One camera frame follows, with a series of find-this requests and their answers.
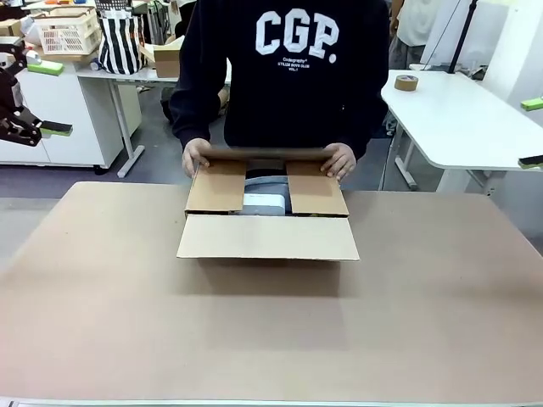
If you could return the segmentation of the person's left hand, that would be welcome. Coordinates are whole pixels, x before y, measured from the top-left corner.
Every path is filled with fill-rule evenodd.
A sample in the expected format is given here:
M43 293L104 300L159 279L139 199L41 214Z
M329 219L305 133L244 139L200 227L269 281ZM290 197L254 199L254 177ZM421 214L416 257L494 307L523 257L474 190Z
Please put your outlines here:
M321 172L337 182L342 181L356 167L354 152L344 143L329 144L323 151L329 153L330 156L321 166Z

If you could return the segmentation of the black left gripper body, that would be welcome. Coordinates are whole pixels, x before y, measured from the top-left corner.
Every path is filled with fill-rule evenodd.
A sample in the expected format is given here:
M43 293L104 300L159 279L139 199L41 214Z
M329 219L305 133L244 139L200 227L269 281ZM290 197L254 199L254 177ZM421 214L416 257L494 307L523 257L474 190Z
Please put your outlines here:
M16 75L22 71L22 63L1 68L1 113L14 114L22 109L22 95Z

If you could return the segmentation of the person's right hand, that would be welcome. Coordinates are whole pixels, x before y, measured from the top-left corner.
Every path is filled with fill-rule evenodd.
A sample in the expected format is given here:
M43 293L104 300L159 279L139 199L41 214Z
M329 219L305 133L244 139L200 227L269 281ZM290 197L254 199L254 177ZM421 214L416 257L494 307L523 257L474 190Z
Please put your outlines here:
M210 143L203 138L194 138L185 145L182 152L182 168L187 176L193 178L198 167L210 166L209 160L204 156L210 148Z

